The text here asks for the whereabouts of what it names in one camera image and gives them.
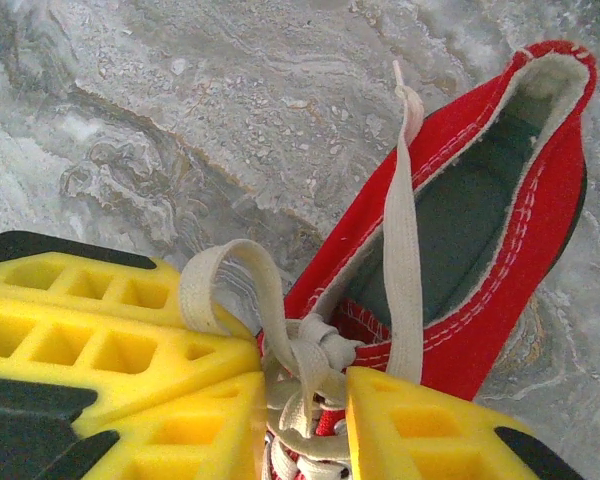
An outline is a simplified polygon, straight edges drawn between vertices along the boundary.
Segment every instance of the shoe insole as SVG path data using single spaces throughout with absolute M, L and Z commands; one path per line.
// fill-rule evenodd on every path
M 456 166 L 449 166 L 416 199 L 425 325 L 462 302 L 493 260 L 507 207 L 533 153 L 532 138 L 548 115 L 534 113 L 529 123 L 517 117 L 518 108 L 516 116 L 512 110 L 507 107 Z M 345 296 L 390 326 L 382 246 L 381 237 Z

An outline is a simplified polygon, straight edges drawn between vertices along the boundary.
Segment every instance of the shoe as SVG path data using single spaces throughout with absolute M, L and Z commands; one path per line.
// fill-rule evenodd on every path
M 472 399 L 533 291 L 564 250 L 586 191 L 581 114 L 590 52 L 521 49 L 504 72 L 436 111 L 410 146 L 424 302 L 422 383 Z M 391 321 L 383 208 L 393 151 L 285 299 L 362 340 L 355 365 L 384 369 Z
M 201 252 L 182 272 L 183 320 L 208 333 L 229 332 L 214 313 L 222 265 L 241 264 L 255 285 L 263 480 L 350 477 L 350 366 L 472 398 L 582 207 L 580 116 L 596 82 L 588 51 L 560 41 L 522 49 L 424 124 L 396 74 L 398 146 L 284 305 L 275 263 L 247 240 Z

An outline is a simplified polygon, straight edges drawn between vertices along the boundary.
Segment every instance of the shoelace loop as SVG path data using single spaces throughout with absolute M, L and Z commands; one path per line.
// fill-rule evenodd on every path
M 392 347 L 387 372 L 414 382 L 422 371 L 422 288 L 415 200 L 407 145 L 418 134 L 424 118 L 420 97 L 404 85 L 394 62 L 396 94 L 404 106 L 398 140 L 398 161 L 384 210 L 384 282 L 392 319 Z M 339 480 L 351 471 L 346 428 L 332 437 L 315 435 L 315 422 L 323 410 L 345 408 L 343 370 L 356 357 L 361 342 L 348 340 L 317 314 L 303 320 L 284 317 L 283 291 L 277 267 L 259 244 L 234 240 L 197 254 L 180 280 L 180 308 L 193 330 L 226 334 L 227 328 L 213 308 L 218 269 L 229 257 L 251 274 L 265 333 L 263 370 L 267 386 L 269 439 L 265 448 L 263 480 L 272 469 L 282 480 L 302 473 L 306 480 Z M 324 398 L 315 401 L 315 395 Z M 285 447 L 298 453 L 296 462 Z

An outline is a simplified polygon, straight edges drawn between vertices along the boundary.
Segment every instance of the white shoelace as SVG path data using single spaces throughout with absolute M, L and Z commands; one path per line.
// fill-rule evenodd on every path
M 404 106 L 398 139 L 398 161 L 384 210 L 384 283 L 391 311 L 391 352 L 387 373 L 420 383 L 423 356 L 422 287 L 411 160 L 407 145 L 422 126 L 420 97 L 404 85 L 394 62 L 396 94 Z M 361 342 L 347 340 L 317 314 L 302 320 L 284 317 L 282 284 L 267 251 L 250 240 L 234 240 L 197 254 L 180 280 L 180 308 L 187 326 L 196 331 L 228 332 L 213 309 L 213 290 L 220 265 L 239 261 L 250 273 L 265 333 L 263 370 L 267 386 L 268 428 L 262 479 L 272 468 L 282 480 L 302 473 L 307 480 L 340 480 L 351 471 L 346 429 L 335 436 L 315 435 L 320 414 L 343 410 L 342 371 L 356 358 Z M 297 462 L 285 447 L 299 454 Z

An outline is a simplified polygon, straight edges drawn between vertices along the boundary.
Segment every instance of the grid hole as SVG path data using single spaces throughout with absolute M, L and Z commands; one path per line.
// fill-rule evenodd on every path
M 70 325 L 56 325 L 44 337 L 31 357 L 35 362 L 73 365 L 93 330 Z
M 457 437 L 460 426 L 448 411 L 434 406 L 410 406 L 391 412 L 391 420 L 402 438 Z
M 113 280 L 112 275 L 104 275 L 95 272 L 80 272 L 67 290 L 67 293 L 75 297 L 102 300 L 107 288 L 109 288 L 111 280 Z
M 189 345 L 187 347 L 185 357 L 187 360 L 198 360 L 199 358 L 210 355 L 213 352 L 215 352 L 215 349 L 213 349 L 207 345 L 200 345 L 197 343 L 192 343 L 191 345 Z
M 169 289 L 157 283 L 129 280 L 122 294 L 122 303 L 158 310 L 167 303 Z
M 211 445 L 222 429 L 224 419 L 217 415 L 182 416 L 168 419 L 156 432 L 156 445 Z
M 13 269 L 5 278 L 5 283 L 18 287 L 48 290 L 60 276 L 64 267 L 49 262 L 32 261 Z
M 142 373 L 149 368 L 157 346 L 150 338 L 111 333 L 103 342 L 92 367 L 118 373 Z
M 397 388 L 393 385 L 390 385 L 387 382 L 383 382 L 383 381 L 374 380 L 372 385 L 373 385 L 373 389 L 376 392 L 398 392 L 398 391 L 400 391 L 399 388 Z
M 0 357 L 10 357 L 34 326 L 29 320 L 0 316 Z

